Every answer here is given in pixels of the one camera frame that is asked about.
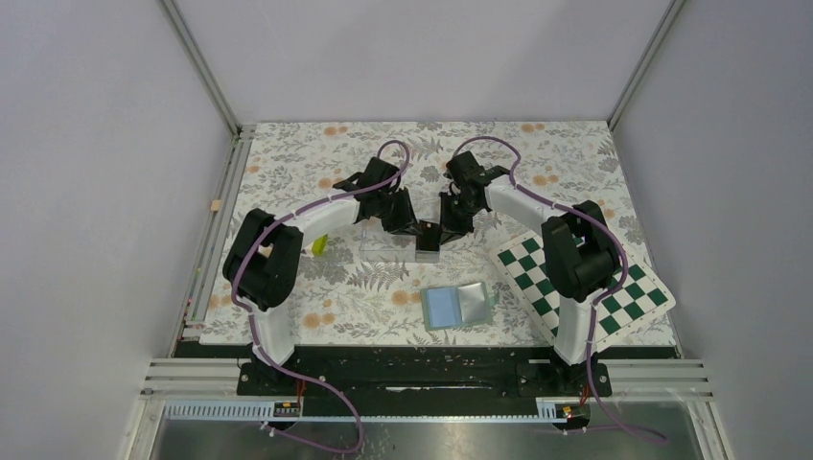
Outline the clear card box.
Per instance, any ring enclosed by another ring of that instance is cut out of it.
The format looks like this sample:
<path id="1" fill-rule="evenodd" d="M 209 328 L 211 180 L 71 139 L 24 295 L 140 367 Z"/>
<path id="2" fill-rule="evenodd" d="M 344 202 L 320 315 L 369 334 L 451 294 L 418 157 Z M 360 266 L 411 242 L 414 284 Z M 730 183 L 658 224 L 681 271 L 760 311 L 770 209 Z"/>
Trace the clear card box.
<path id="1" fill-rule="evenodd" d="M 379 219 L 365 221 L 360 231 L 360 259 L 369 263 L 438 263 L 440 251 L 418 253 L 416 237 L 389 234 L 383 230 Z"/>

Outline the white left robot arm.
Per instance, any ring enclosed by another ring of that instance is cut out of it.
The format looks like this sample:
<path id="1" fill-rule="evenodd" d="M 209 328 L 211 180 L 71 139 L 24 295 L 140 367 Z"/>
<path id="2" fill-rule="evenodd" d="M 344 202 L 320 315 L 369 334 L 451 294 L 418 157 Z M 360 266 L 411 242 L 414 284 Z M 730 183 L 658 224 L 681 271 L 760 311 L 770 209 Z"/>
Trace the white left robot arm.
<path id="1" fill-rule="evenodd" d="M 397 167 L 373 157 L 362 172 L 340 181 L 324 197 L 283 216 L 261 209 L 244 218 L 223 263 L 232 302 L 248 314 L 252 349 L 264 366 L 261 382 L 276 394 L 289 392 L 297 369 L 287 361 L 294 349 L 288 316 L 279 310 L 293 291 L 302 250 L 332 231 L 376 219 L 392 235 L 422 233 L 408 189 Z"/>

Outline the purple white green block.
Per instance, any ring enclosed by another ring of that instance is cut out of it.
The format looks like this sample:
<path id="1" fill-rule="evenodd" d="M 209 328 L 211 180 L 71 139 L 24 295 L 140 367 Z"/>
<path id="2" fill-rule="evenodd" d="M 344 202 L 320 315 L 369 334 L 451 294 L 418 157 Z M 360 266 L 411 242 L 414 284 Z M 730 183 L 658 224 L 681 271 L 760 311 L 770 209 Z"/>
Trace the purple white green block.
<path id="1" fill-rule="evenodd" d="M 312 251 L 312 254 L 315 257 L 320 257 L 320 256 L 322 256 L 324 254 L 324 252 L 326 250 L 326 247 L 327 247 L 328 239 L 329 239 L 328 235 L 323 235 L 323 236 L 317 238 L 312 243 L 311 251 Z"/>

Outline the dark credit card stack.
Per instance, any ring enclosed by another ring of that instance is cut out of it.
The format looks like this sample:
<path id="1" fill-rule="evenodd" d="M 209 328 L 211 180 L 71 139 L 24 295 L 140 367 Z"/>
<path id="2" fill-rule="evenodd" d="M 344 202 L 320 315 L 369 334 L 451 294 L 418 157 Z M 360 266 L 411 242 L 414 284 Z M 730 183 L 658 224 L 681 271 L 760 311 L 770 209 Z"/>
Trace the dark credit card stack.
<path id="1" fill-rule="evenodd" d="M 437 222 L 421 219 L 418 222 L 419 232 L 416 237 L 418 253 L 438 253 L 440 251 L 441 228 Z"/>

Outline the green card holder wallet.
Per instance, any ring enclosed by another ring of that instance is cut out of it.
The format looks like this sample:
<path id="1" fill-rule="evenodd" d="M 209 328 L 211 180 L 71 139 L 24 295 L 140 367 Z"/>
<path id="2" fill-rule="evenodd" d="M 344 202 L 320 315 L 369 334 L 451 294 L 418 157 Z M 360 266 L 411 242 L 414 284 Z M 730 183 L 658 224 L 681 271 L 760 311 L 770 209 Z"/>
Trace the green card holder wallet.
<path id="1" fill-rule="evenodd" d="M 483 282 L 420 291 L 427 331 L 466 328 L 493 321 L 493 302 Z"/>

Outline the aluminium frame rail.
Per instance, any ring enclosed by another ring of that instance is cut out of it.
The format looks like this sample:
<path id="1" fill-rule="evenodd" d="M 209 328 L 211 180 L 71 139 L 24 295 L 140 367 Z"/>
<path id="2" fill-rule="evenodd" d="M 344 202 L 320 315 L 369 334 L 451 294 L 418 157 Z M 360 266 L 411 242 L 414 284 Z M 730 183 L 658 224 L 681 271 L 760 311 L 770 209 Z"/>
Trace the aluminium frame rail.
<path id="1" fill-rule="evenodd" d="M 236 396 L 238 365 L 243 360 L 228 357 L 225 350 L 205 350 L 198 340 L 220 272 L 220 253 L 255 132 L 256 126 L 244 125 L 231 140 L 215 194 L 206 202 L 202 236 L 195 246 L 192 271 L 171 328 L 170 345 L 148 366 L 135 415 L 128 423 L 121 459 L 151 457 L 168 401 L 227 400 Z M 221 208 L 212 212 L 211 203 L 217 199 Z"/>

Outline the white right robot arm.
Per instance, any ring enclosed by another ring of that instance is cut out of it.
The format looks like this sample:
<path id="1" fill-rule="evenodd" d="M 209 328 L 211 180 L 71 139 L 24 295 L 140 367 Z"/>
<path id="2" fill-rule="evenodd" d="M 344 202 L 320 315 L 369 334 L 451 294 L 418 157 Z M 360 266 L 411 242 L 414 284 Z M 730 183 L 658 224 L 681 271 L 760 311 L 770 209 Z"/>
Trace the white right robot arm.
<path id="1" fill-rule="evenodd" d="M 481 211 L 503 213 L 542 238 L 546 278 L 561 299 L 553 347 L 562 361 L 551 366 L 549 379 L 559 393 L 576 393 L 588 381 L 582 362 L 592 355 L 590 310 L 597 292 L 608 290 L 616 270 L 626 264 L 600 207 L 592 201 L 556 204 L 517 183 L 502 166 L 485 169 L 469 151 L 454 156 L 444 176 L 452 189 L 439 194 L 440 244 L 473 233 L 474 216 Z"/>

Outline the floral patterned table mat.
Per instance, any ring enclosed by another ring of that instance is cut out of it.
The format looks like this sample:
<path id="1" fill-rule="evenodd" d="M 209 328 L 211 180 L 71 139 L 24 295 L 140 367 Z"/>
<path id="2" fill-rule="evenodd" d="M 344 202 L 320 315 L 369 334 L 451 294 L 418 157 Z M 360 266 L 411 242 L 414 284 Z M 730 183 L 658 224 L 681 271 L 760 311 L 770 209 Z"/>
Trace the floral patterned table mat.
<path id="1" fill-rule="evenodd" d="M 266 123 L 252 141 L 230 221 L 260 208 L 284 215 L 327 195 L 339 180 L 379 154 L 410 164 L 404 176 L 417 217 L 436 219 L 444 170 L 456 148 L 485 166 L 514 168 L 535 193 L 567 204 L 592 200 L 611 230 L 640 255 L 645 237 L 616 146 L 603 121 L 587 122 L 330 122 Z M 306 255 L 281 308 L 303 345 L 540 346 L 544 337 L 513 294 L 490 253 L 524 233 L 511 218 L 481 213 L 473 234 L 443 246 L 436 264 L 369 263 L 359 255 L 363 222 L 328 234 L 324 254 Z M 427 331 L 420 291 L 483 282 L 495 305 L 493 321 Z"/>

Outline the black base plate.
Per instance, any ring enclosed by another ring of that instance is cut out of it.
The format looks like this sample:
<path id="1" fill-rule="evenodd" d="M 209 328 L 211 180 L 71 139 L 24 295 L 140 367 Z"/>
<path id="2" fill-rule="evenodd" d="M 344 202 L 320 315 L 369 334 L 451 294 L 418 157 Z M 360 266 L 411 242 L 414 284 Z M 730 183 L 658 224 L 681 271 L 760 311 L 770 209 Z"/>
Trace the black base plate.
<path id="1" fill-rule="evenodd" d="M 297 346 L 285 373 L 248 345 L 182 342 L 175 354 L 235 358 L 238 395 L 283 397 L 309 417 L 519 416 L 538 398 L 613 394 L 605 364 L 568 367 L 549 347 Z"/>

